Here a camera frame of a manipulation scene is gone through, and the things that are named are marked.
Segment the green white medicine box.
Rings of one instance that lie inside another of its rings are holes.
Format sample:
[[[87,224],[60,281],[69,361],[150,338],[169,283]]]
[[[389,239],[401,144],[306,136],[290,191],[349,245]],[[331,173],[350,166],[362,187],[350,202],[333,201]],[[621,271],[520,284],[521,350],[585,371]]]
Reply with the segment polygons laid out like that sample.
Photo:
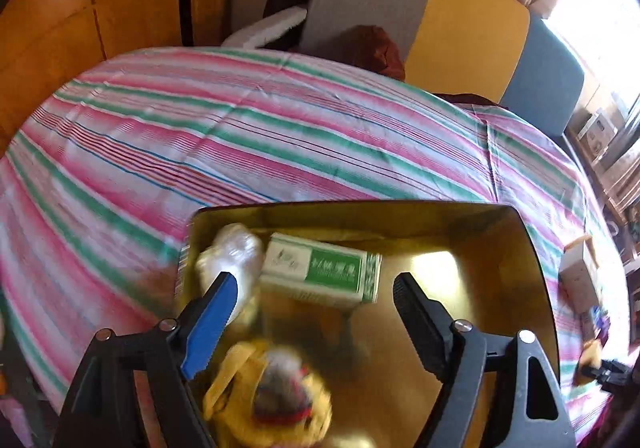
[[[351,310],[378,300],[382,256],[275,232],[259,282],[294,300]]]

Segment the gold metal tray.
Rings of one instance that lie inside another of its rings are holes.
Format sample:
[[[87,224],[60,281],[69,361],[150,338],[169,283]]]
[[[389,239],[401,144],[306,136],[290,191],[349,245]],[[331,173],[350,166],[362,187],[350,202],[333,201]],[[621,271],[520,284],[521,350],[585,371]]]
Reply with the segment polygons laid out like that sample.
[[[328,447],[570,447],[558,341],[538,256],[510,206],[428,201],[206,208],[190,223],[176,282],[201,293],[195,263],[241,224],[382,258],[378,298],[351,310],[260,288],[224,332],[230,346],[290,346],[331,395]]]

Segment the white product box on desk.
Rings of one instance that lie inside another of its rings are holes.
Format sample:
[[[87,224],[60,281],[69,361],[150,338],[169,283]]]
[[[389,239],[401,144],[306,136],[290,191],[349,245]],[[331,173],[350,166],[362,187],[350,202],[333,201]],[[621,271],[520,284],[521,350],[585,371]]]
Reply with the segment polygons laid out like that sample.
[[[590,155],[597,159],[608,150],[608,145],[617,134],[617,127],[612,120],[602,112],[593,113],[587,123],[578,133],[578,140]]]

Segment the white cardboard box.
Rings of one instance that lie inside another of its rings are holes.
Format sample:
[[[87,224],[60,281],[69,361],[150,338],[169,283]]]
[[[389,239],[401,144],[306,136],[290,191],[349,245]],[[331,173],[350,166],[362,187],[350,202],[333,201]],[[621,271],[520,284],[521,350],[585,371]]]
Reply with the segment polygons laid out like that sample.
[[[559,278],[570,304],[578,314],[589,312],[600,304],[598,269],[589,234],[574,240],[565,248]]]

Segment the blue tissue pack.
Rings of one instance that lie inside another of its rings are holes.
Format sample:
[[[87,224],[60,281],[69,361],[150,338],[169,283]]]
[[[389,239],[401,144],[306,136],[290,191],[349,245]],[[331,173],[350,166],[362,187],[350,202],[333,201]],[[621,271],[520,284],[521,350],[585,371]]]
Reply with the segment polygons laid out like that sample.
[[[608,342],[608,331],[611,327],[611,320],[608,312],[601,306],[593,306],[580,315],[580,326],[582,327],[582,340],[591,342],[598,340],[602,346]]]

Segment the wooden wardrobe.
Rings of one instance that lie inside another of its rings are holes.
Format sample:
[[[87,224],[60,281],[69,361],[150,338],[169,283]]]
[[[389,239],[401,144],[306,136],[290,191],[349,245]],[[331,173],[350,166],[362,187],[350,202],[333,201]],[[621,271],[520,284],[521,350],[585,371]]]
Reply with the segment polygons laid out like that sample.
[[[218,45],[230,0],[9,0],[1,12],[1,143],[46,98],[135,49]]]

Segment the dark red cloth on chair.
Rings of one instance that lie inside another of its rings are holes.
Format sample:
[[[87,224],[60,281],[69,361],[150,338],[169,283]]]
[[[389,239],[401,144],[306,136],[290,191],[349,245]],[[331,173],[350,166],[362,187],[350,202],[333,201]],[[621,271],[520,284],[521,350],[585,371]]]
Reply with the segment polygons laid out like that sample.
[[[333,59],[404,82],[406,71],[398,46],[380,26],[354,26],[331,45]]]

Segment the striped bedsheet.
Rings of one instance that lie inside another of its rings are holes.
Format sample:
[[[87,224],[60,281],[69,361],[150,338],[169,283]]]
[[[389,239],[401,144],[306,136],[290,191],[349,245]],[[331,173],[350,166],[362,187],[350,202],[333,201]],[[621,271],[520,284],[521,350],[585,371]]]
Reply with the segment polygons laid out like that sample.
[[[152,326],[204,206],[346,199],[511,205],[541,261],[578,439],[608,396],[577,386],[579,321],[559,285],[590,234],[610,346],[626,353],[624,268],[586,176],[510,111],[455,106],[346,64],[271,50],[153,48],[56,90],[1,159],[1,305],[50,405],[96,330]]]

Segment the yellow sponge block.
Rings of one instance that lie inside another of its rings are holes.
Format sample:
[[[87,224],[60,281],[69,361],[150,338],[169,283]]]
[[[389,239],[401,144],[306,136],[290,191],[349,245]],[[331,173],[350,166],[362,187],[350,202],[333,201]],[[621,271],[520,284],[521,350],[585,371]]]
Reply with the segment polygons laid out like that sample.
[[[574,385],[582,386],[597,379],[602,368],[602,344],[594,338],[582,346],[574,374]]]

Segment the white plastic bag ball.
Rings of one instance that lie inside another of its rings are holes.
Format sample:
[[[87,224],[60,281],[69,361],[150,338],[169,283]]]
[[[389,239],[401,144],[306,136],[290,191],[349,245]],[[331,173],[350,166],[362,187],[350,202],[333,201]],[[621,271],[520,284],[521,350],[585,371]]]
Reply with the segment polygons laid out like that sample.
[[[262,242],[238,223],[222,227],[212,244],[198,256],[195,272],[202,293],[209,289],[221,272],[228,272],[236,280],[238,296],[227,324],[232,324],[254,298],[262,264]]]

